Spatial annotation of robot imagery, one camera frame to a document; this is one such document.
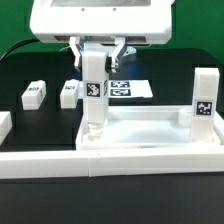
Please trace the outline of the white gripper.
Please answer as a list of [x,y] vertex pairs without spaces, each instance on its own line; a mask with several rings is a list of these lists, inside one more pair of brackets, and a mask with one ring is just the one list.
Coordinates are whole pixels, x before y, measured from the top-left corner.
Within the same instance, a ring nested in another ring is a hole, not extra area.
[[105,70],[116,73],[129,45],[165,44],[172,36],[172,0],[34,0],[30,29],[43,42],[69,41],[82,67],[82,41],[112,44]]

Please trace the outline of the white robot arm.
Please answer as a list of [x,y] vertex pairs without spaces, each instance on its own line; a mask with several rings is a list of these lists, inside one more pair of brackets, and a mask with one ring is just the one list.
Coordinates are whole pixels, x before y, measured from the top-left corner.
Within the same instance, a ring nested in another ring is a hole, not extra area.
[[176,0],[33,0],[30,29],[44,43],[67,43],[83,61],[84,45],[109,46],[111,69],[133,47],[162,45],[172,36]]

